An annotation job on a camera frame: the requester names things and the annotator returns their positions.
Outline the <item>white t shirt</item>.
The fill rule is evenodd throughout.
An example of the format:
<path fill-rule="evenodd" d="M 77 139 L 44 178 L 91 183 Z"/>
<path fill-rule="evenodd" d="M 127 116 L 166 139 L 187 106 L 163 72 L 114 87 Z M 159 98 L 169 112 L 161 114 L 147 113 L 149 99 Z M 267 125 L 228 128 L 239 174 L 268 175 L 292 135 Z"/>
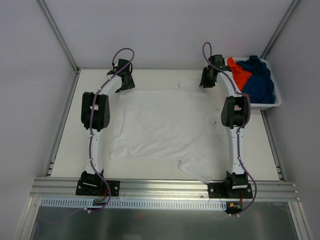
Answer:
<path fill-rule="evenodd" d="M 119 97 L 112 160 L 178 162 L 204 183 L 222 180 L 229 146 L 219 88 L 180 83 L 177 90 L 131 90 Z"/>

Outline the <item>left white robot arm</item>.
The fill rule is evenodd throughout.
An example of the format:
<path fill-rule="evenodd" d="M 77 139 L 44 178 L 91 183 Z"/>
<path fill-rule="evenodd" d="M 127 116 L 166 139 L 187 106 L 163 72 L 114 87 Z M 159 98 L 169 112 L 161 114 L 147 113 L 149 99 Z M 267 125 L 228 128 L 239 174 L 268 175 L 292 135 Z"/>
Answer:
<path fill-rule="evenodd" d="M 113 69 L 106 75 L 106 81 L 94 92 L 84 92 L 81 102 L 81 123 L 87 134 L 87 160 L 85 169 L 78 181 L 76 194 L 98 196 L 108 192 L 102 180 L 104 172 L 103 131 L 108 127 L 110 116 L 110 97 L 135 87 L 132 77 L 133 65 L 130 60 L 119 59 L 112 64 Z"/>

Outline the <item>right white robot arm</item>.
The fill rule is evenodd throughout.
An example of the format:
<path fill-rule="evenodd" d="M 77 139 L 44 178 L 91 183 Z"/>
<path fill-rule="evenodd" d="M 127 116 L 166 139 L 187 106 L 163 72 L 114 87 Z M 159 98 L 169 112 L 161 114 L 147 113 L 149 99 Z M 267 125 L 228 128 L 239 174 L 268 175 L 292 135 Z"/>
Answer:
<path fill-rule="evenodd" d="M 224 181 L 213 190 L 235 198 L 246 193 L 250 185 L 244 166 L 244 132 L 251 116 L 251 105 L 249 97 L 236 86 L 231 68 L 225 64 L 222 55 L 212 55 L 205 60 L 208 66 L 203 68 L 199 87 L 213 88 L 219 84 L 226 95 L 221 123 L 227 132 L 230 169 L 226 171 Z"/>

